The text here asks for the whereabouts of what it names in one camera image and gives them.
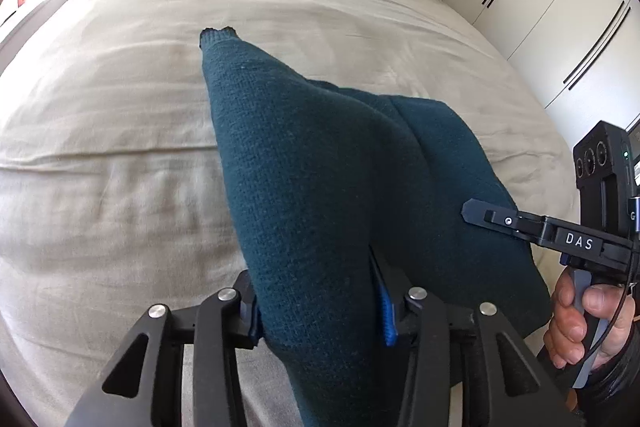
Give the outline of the dark teal knit sweater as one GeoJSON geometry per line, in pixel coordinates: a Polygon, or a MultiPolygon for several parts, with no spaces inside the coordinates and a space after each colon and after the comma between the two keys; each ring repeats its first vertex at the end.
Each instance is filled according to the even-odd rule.
{"type": "Polygon", "coordinates": [[[370,254],[445,303],[495,303],[522,336],[549,321],[529,246],[462,218],[513,199],[446,104],[307,79],[229,27],[200,47],[231,218],[305,425],[397,414],[370,254]]]}

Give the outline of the beige bed with sheet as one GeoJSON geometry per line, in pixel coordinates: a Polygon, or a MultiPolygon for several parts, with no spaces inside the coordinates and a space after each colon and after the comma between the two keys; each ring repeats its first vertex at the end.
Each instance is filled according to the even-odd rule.
{"type": "Polygon", "coordinates": [[[148,306],[243,268],[198,48],[224,26],[308,78],[445,102],[518,207],[578,217],[566,142],[442,2],[70,0],[1,76],[1,369],[40,426],[66,422],[148,306]]]}

